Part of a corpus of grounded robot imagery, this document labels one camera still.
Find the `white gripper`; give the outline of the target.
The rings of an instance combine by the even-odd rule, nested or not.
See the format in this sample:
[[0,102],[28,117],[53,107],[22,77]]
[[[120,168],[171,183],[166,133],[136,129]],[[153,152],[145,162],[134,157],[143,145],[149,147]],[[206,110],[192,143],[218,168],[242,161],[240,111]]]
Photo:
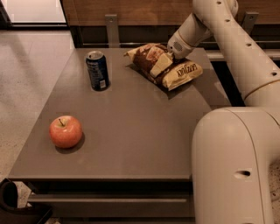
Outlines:
[[176,31],[169,39],[167,49],[169,52],[161,54],[153,68],[150,70],[150,75],[153,78],[156,78],[172,64],[173,57],[176,60],[182,60],[193,51],[193,48],[181,38],[178,31]]

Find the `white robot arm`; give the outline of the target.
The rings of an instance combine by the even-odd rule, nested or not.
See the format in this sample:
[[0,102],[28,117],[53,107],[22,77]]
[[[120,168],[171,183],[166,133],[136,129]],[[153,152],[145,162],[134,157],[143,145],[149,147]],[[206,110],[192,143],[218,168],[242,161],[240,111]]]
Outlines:
[[183,59],[214,37],[245,102],[209,112],[193,132],[196,224],[274,224],[269,168],[280,152],[280,68],[235,21],[237,11],[236,0],[192,0],[168,42]]

